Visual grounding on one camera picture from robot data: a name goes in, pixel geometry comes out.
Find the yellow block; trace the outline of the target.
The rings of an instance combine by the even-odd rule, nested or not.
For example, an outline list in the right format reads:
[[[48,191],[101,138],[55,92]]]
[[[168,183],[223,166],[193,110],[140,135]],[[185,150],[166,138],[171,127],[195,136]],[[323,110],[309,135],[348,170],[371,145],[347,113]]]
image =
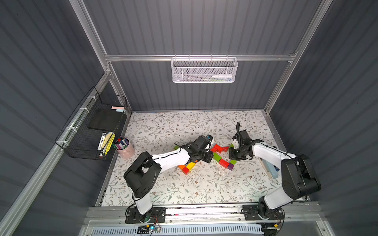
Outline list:
[[[189,169],[189,170],[191,171],[195,165],[196,165],[196,163],[191,162],[191,163],[189,163],[189,164],[186,166],[186,168]]]

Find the red block low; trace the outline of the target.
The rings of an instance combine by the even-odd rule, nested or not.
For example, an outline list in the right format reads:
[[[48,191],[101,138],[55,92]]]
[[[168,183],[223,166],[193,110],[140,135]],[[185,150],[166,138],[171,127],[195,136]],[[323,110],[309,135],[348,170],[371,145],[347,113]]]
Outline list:
[[[218,153],[224,152],[223,147],[219,146],[218,144],[215,144],[213,150],[214,150],[214,152],[218,152]]]

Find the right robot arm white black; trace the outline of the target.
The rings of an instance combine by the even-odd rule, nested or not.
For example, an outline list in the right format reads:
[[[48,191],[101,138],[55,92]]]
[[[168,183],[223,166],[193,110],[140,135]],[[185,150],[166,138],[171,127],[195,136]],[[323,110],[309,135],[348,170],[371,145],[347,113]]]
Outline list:
[[[237,128],[232,138],[233,147],[229,149],[232,160],[247,160],[257,157],[271,163],[281,171],[281,187],[266,194],[258,204],[261,214],[276,210],[299,198],[321,190],[311,160],[306,155],[284,152],[260,139],[253,140],[247,131]]]

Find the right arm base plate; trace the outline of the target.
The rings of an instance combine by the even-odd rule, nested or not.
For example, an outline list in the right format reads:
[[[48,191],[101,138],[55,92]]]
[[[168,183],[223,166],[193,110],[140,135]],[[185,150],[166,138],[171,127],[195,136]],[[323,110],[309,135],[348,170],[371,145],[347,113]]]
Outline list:
[[[283,209],[276,208],[270,209],[264,203],[257,205],[242,205],[242,210],[245,220],[284,220]]]

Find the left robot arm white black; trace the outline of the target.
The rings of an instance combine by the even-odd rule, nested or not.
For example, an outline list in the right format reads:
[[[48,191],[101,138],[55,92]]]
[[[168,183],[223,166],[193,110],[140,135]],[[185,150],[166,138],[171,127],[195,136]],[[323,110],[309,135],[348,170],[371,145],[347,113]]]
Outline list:
[[[210,152],[213,144],[213,136],[200,135],[195,141],[167,153],[142,152],[124,173],[137,212],[145,215],[153,208],[150,191],[161,173],[180,165],[210,161],[213,157],[213,153]]]

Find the red long block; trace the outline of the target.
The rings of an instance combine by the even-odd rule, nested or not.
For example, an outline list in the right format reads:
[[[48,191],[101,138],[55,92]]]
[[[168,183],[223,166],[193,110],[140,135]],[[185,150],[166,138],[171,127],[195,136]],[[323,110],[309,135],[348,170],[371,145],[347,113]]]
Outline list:
[[[229,162],[225,161],[224,159],[220,159],[219,160],[219,164],[223,167],[225,167],[226,169],[228,168],[229,166]]]

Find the red small block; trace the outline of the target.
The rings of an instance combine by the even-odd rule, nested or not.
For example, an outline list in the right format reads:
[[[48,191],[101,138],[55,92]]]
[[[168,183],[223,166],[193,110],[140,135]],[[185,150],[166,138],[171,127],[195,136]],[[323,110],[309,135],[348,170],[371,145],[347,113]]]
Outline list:
[[[187,174],[190,172],[190,170],[189,170],[187,167],[184,167],[184,168],[182,169],[182,172],[183,172],[185,175],[187,175]]]

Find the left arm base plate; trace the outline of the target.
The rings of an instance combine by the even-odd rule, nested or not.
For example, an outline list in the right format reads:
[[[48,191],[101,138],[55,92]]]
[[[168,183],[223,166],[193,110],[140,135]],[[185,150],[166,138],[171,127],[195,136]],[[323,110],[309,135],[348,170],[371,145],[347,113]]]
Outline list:
[[[165,207],[152,207],[147,213],[141,214],[135,206],[129,206],[125,212],[126,224],[153,224],[164,223],[166,217]]]

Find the purple small block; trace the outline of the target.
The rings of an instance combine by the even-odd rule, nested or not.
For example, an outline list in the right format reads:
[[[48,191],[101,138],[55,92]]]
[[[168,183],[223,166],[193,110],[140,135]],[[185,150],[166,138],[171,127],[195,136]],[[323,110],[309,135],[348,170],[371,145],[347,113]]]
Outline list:
[[[232,170],[233,170],[233,168],[234,168],[234,165],[233,165],[233,164],[231,164],[231,163],[229,163],[229,165],[228,165],[228,167],[227,167],[227,168],[228,168],[228,170],[231,170],[231,171],[232,171]]]

